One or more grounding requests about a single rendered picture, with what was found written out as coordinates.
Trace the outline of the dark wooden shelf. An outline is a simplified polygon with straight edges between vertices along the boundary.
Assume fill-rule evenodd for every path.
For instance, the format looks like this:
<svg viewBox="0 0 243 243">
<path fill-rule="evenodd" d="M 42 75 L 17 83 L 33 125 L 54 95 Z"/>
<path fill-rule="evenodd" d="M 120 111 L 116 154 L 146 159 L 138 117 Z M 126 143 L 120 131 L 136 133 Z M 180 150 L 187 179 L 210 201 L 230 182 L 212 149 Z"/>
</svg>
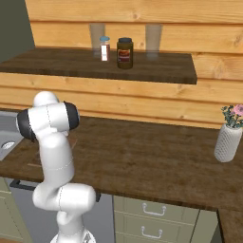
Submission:
<svg viewBox="0 0 243 243">
<path fill-rule="evenodd" d="M 118 68 L 117 52 L 103 62 L 92 49 L 35 48 L 0 64 L 0 72 L 34 75 L 196 84 L 192 55 L 134 52 L 131 69 Z"/>
</svg>

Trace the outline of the dark brown jar black lid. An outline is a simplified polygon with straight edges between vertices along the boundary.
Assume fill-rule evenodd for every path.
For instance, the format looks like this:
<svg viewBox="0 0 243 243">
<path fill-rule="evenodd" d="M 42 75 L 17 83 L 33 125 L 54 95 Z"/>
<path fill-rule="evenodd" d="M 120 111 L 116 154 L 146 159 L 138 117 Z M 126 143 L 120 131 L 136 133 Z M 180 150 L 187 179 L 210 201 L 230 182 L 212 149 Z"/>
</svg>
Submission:
<svg viewBox="0 0 243 243">
<path fill-rule="evenodd" d="M 117 43 L 118 68 L 129 69 L 133 67 L 133 42 L 131 38 L 122 37 Z"/>
</svg>

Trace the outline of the small spice jar blue lid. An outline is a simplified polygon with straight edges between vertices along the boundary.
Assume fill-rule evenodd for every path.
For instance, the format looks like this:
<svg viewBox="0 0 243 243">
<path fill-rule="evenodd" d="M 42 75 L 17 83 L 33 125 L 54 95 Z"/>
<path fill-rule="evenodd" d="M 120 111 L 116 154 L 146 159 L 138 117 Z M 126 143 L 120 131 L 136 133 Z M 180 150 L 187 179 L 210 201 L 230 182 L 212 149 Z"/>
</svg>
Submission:
<svg viewBox="0 0 243 243">
<path fill-rule="evenodd" d="M 101 59 L 103 62 L 108 62 L 110 57 L 110 38 L 102 36 L 100 38 Z"/>
</svg>

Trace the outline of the clear drinking glass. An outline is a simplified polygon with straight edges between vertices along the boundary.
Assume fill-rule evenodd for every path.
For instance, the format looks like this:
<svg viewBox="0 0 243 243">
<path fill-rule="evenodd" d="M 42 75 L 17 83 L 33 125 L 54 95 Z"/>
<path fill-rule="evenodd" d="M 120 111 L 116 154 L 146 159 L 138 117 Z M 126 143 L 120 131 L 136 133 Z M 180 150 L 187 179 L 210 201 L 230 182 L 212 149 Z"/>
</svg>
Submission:
<svg viewBox="0 0 243 243">
<path fill-rule="evenodd" d="M 159 45 L 162 33 L 162 24 L 147 24 L 145 26 L 146 57 L 155 60 L 159 56 Z"/>
<path fill-rule="evenodd" d="M 105 24 L 92 23 L 89 25 L 91 45 L 95 58 L 101 57 L 100 38 L 105 35 Z"/>
</svg>

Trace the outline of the pale green drawer front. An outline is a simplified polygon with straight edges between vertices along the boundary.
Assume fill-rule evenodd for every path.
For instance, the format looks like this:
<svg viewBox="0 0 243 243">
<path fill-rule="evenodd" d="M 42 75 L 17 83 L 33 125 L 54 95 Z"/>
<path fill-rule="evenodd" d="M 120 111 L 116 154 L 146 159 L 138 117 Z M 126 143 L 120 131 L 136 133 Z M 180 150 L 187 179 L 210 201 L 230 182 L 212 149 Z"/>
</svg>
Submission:
<svg viewBox="0 0 243 243">
<path fill-rule="evenodd" d="M 198 216 L 198 209 L 122 196 L 114 196 L 113 199 L 116 211 L 131 215 L 147 216 L 191 225 L 196 223 Z"/>
<path fill-rule="evenodd" d="M 116 243 L 190 243 L 194 226 L 115 212 Z"/>
</svg>

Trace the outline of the white vase with pink flowers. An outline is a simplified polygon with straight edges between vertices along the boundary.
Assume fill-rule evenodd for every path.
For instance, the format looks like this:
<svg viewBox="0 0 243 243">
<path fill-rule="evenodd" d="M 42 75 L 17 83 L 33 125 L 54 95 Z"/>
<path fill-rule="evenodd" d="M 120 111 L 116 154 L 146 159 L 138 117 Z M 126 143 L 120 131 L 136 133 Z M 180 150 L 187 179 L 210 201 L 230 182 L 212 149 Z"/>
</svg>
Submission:
<svg viewBox="0 0 243 243">
<path fill-rule="evenodd" d="M 220 162 L 231 161 L 243 135 L 243 104 L 221 108 L 225 123 L 221 126 L 215 145 L 215 158 Z"/>
</svg>

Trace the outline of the grey sink basin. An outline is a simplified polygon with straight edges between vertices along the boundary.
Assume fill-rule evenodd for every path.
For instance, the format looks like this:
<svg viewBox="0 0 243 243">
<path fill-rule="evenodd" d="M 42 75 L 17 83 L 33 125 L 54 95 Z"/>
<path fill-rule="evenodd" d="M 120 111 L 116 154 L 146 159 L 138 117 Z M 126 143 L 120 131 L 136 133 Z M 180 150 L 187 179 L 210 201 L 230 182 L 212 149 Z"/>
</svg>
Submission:
<svg viewBox="0 0 243 243">
<path fill-rule="evenodd" d="M 23 139 L 16 126 L 16 112 L 0 111 L 0 161 Z"/>
</svg>

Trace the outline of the grey dishwasher door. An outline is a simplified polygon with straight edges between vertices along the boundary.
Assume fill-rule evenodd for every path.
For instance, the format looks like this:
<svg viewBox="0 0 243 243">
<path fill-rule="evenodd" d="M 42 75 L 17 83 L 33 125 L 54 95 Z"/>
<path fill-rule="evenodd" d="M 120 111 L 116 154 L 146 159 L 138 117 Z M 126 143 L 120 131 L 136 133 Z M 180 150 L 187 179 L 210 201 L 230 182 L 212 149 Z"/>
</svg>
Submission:
<svg viewBox="0 0 243 243">
<path fill-rule="evenodd" d="M 6 178 L 15 202 L 27 225 L 33 243 L 49 243 L 58 233 L 56 212 L 36 208 L 32 202 L 32 191 L 13 188 L 12 178 Z M 115 243 L 113 200 L 111 195 L 102 194 L 93 209 L 84 214 L 84 225 L 93 233 L 97 243 Z"/>
</svg>

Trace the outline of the pale green cupboard door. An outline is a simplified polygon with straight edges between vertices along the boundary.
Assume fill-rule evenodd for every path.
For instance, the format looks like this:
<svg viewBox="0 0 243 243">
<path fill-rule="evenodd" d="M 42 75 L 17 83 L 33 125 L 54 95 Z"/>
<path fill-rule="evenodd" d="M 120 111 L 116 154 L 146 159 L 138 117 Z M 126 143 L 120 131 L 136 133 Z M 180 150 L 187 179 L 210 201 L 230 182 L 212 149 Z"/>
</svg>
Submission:
<svg viewBox="0 0 243 243">
<path fill-rule="evenodd" d="M 33 243 L 4 178 L 0 178 L 0 238 L 20 243 Z"/>
<path fill-rule="evenodd" d="M 199 212 L 191 243 L 222 243 L 216 212 Z"/>
</svg>

